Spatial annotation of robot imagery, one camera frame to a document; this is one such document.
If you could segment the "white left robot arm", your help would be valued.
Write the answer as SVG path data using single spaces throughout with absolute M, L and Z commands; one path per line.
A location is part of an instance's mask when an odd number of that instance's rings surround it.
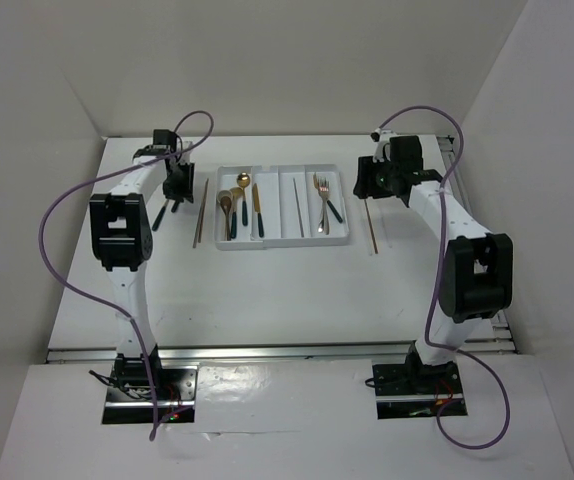
M 89 201 L 92 251 L 108 272 L 116 317 L 126 322 L 109 384 L 143 399 L 160 394 L 165 377 L 146 301 L 146 267 L 153 254 L 147 202 L 157 189 L 176 205 L 194 201 L 195 164 L 184 146 L 177 133 L 155 130 L 152 142 L 133 156 L 136 169 Z

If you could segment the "metal chopstick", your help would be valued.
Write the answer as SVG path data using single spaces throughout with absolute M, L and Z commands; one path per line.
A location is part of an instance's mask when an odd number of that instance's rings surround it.
M 300 236 L 301 236 L 301 238 L 305 238 L 305 228 L 304 228 L 305 226 L 304 226 L 303 216 L 302 216 L 300 191 L 299 191 L 299 185 L 298 185 L 296 177 L 292 178 L 292 183 L 293 183 L 293 187 L 294 187 L 294 196 L 295 196 L 295 202 L 296 202 L 296 212 L 297 212 L 297 219 L 298 219 Z

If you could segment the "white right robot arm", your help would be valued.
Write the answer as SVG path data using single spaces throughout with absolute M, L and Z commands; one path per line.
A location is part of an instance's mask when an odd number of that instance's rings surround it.
M 424 165 L 416 136 L 377 130 L 376 150 L 358 160 L 353 193 L 360 199 L 395 197 L 439 240 L 439 273 L 431 318 L 395 375 L 375 380 L 391 392 L 440 392 L 455 372 L 455 354 L 484 319 L 512 301 L 513 242 L 482 226 L 454 197 L 448 181 Z

